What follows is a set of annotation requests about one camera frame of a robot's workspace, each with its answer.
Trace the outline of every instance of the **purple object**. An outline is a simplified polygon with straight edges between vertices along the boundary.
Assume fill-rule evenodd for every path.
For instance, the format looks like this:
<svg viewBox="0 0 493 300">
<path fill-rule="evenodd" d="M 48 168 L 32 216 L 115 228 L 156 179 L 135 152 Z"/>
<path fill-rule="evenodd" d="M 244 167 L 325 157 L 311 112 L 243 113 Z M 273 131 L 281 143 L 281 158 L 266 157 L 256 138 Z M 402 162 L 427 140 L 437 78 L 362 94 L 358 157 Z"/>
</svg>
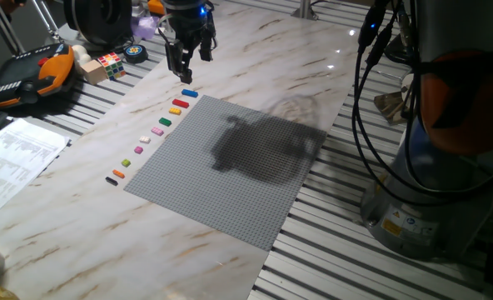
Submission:
<svg viewBox="0 0 493 300">
<path fill-rule="evenodd" d="M 144 39 L 152 39 L 156 32 L 158 17 L 133 17 L 130 26 L 133 35 Z"/>
</svg>

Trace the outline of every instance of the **blue lego brick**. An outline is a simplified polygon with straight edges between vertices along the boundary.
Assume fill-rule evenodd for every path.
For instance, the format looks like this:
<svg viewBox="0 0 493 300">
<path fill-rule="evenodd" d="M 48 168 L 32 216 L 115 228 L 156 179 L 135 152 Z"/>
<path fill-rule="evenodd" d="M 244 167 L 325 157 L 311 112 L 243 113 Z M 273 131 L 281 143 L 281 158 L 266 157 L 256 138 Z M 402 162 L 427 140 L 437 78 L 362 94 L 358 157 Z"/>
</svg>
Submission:
<svg viewBox="0 0 493 300">
<path fill-rule="evenodd" d="M 186 96 L 189 96 L 189 97 L 196 98 L 196 97 L 198 97 L 198 92 L 191 91 L 191 90 L 188 90 L 188 89 L 184 89 L 182 91 L 182 95 L 186 95 Z"/>
</svg>

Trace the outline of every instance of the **lime green lego brick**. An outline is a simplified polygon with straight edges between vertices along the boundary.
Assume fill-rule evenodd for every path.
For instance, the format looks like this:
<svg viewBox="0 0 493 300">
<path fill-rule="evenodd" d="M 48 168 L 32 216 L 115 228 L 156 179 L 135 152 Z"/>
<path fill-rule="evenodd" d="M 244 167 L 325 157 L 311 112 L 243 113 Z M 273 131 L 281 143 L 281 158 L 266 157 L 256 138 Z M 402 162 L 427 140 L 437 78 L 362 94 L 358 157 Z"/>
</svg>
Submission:
<svg viewBox="0 0 493 300">
<path fill-rule="evenodd" d="M 167 119 L 165 119 L 164 117 L 162 117 L 162 118 L 160 119 L 160 124 L 163 124 L 163 125 L 165 125 L 165 126 L 169 127 L 169 126 L 171 126 L 172 122 L 171 122 L 170 120 L 167 120 Z"/>
</svg>

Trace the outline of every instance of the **pink lego brick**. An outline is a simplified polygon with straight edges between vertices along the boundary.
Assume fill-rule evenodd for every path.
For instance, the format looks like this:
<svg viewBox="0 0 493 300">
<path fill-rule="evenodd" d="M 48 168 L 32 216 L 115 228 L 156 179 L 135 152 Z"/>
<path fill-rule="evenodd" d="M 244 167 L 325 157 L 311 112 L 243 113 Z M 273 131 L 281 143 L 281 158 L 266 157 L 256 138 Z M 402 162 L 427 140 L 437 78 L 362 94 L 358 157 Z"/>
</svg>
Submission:
<svg viewBox="0 0 493 300">
<path fill-rule="evenodd" d="M 163 130 L 161 130 L 161 129 L 160 129 L 160 128 L 158 128 L 158 127 L 153 127 L 151 131 L 152 131 L 152 133 L 155 133 L 155 134 L 157 134 L 158 136 L 162 136 L 162 135 L 163 135 Z"/>
</svg>

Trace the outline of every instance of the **white marble surface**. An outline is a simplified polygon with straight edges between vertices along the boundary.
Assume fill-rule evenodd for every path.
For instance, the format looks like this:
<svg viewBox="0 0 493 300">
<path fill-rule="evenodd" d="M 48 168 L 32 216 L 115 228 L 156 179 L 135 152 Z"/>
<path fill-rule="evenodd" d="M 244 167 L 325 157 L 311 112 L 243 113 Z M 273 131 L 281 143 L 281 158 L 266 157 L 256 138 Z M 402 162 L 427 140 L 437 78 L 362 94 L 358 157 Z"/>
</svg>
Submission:
<svg viewBox="0 0 493 300">
<path fill-rule="evenodd" d="M 330 127 L 351 86 L 357 36 L 232 3 L 217 8 L 216 26 L 219 48 L 213 62 L 193 59 L 192 89 Z M 266 252 L 122 190 L 195 104 L 183 88 L 158 65 L 0 210 L 5 287 L 23 300 L 247 298 Z M 174 98 L 192 106 L 173 117 Z M 162 137 L 150 133 L 160 117 L 173 122 Z M 117 187 L 104 181 L 114 168 L 127 175 Z"/>
</svg>

